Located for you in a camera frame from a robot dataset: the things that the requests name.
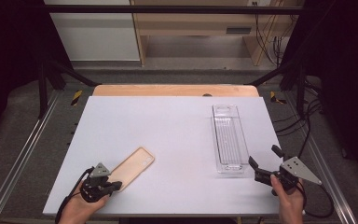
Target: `person's left hand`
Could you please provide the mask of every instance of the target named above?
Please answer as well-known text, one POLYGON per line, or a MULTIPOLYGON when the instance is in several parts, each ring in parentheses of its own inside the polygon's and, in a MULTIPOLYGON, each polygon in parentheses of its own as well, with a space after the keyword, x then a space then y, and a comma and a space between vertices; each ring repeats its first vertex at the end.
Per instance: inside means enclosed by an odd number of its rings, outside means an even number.
POLYGON ((80 195, 80 187, 83 181, 77 186, 74 196, 62 210, 61 224, 84 224, 96 211, 106 205, 109 195, 103 196, 96 203, 88 203, 80 195))

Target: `wooden cabinet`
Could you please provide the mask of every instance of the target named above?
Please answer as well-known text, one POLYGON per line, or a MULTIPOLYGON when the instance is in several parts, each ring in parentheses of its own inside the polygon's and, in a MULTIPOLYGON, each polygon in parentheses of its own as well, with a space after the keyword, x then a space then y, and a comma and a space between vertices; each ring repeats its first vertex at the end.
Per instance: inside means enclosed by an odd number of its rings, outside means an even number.
MULTIPOLYGON (((297 0, 271 0, 270 6, 296 6, 297 2, 297 0)), ((248 0, 131 0, 131 4, 246 7, 248 0)), ((134 14, 133 18, 142 63, 145 62, 147 40, 151 35, 241 35, 254 65, 259 65, 263 56, 260 45, 267 46, 273 36, 289 36, 296 24, 295 17, 282 15, 138 13, 134 14)))

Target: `yellow and black tape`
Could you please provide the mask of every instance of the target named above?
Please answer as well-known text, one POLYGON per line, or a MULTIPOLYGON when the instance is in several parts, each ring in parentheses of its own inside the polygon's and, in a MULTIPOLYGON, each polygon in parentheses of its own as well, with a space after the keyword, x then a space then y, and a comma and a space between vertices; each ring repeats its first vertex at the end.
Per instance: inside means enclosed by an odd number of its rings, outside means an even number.
POLYGON ((80 95, 81 95, 82 92, 83 92, 83 91, 77 91, 77 92, 75 92, 74 99, 72 100, 71 105, 76 105, 76 104, 77 104, 77 101, 79 100, 80 95))
POLYGON ((270 96, 271 96, 271 102, 272 103, 279 103, 279 104, 282 104, 282 105, 285 105, 286 104, 286 101, 285 100, 278 100, 275 96, 275 92, 271 91, 270 92, 270 96))

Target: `power outlet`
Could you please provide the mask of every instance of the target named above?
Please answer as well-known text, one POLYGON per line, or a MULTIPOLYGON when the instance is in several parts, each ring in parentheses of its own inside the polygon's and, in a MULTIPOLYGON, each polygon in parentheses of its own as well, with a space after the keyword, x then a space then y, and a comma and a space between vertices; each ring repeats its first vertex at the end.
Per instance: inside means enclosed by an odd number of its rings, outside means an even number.
POLYGON ((269 7, 271 0, 249 0, 248 7, 269 7))

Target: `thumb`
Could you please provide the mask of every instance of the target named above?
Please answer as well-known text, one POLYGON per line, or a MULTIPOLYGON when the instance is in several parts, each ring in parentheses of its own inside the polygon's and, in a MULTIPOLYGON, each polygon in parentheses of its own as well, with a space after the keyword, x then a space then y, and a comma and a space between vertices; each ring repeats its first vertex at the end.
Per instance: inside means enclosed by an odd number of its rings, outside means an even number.
POLYGON ((279 200, 282 203, 288 202, 287 194, 284 191, 283 186, 282 186, 281 182, 279 181, 279 179, 275 175, 271 175, 270 179, 271 179, 272 188, 277 193, 279 200))

